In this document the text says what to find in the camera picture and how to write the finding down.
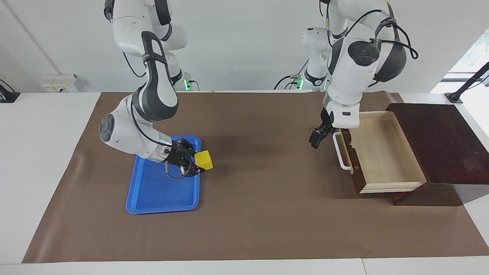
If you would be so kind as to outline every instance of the wooden drawer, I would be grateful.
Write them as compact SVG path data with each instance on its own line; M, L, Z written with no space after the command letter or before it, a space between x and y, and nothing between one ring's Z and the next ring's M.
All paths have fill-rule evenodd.
M460 206L489 194L489 153L453 105L393 103L360 113L357 129L333 138L358 193L388 192L395 205L411 206Z
M340 130L358 193L407 192L426 183L392 111L363 112L360 121L356 129Z

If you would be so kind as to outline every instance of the blue tray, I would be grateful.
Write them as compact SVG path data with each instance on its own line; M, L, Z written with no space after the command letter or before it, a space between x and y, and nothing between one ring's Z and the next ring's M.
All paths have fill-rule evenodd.
M196 136L172 137L184 138L200 152L200 138ZM180 169L170 165L170 174L180 174ZM175 211L189 211L199 204L200 174L191 178L174 180L165 173L164 162L154 162L136 157L133 177L126 209L131 214L149 214Z

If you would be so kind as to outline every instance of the white handle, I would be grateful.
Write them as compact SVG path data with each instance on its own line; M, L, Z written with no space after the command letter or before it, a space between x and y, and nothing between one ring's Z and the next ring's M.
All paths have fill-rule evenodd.
M339 165L343 170L351 170L352 168L350 166L346 166L343 162L343 158L341 157L341 153L339 151L339 146L338 146L338 140L336 140L336 137L339 135L341 135L340 132L336 132L333 134L333 142L334 142L334 147L336 148L336 154L338 154Z

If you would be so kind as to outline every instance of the yellow cube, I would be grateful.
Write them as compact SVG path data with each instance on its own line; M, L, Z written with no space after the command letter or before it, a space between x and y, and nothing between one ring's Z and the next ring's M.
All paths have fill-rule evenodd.
M205 150L202 152L198 152L194 155L194 157L195 157L195 164L198 167L204 168L206 171L214 168L209 151Z

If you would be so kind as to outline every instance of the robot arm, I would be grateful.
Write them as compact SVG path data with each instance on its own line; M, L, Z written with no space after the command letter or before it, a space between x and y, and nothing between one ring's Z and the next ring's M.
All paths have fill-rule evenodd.
M397 26L389 3L381 0L322 0L322 2L328 5L329 12L326 13L326 16L329 17L331 14L335 16L327 18L325 29L326 39L331 36L328 42L333 40L333 46L330 47L329 43L327 44L327 49L321 57L324 59L327 55L327 64L324 66L324 62L320 62L323 67L318 70L318 73L324 74L320 79L328 78L331 83L323 100L322 123L313 131L309 139L314 148L317 148L321 140L329 133L336 131L337 128L351 129L359 126L362 94L373 83L389 81L402 72L406 64L404 47L407 46L403 46L400 42L398 30L402 29ZM342 33L342 37L328 30L328 26L336 23L342 29L347 20L369 27L372 30L370 34L372 38L365 40L349 36L351 29L345 34ZM311 54L312 50L308 49L308 51L310 59L317 59L317 55ZM324 82L309 81L308 73L312 71L310 68L305 71L307 81L304 87L310 87L311 84L320 84L315 86L323 87Z
M184 47L187 41L183 30L171 27L171 9L167 1L106 0L105 14L113 24L118 46L125 53L142 58L147 82L122 99L102 120L102 141L128 154L178 165L182 171L178 178L211 169L212 164L199 167L193 162L192 156L196 152L192 144L184 139L172 141L153 128L153 122L171 118L177 112L174 84L182 75L176 57L165 52L163 45L177 49ZM183 38L172 38L178 36L178 32Z

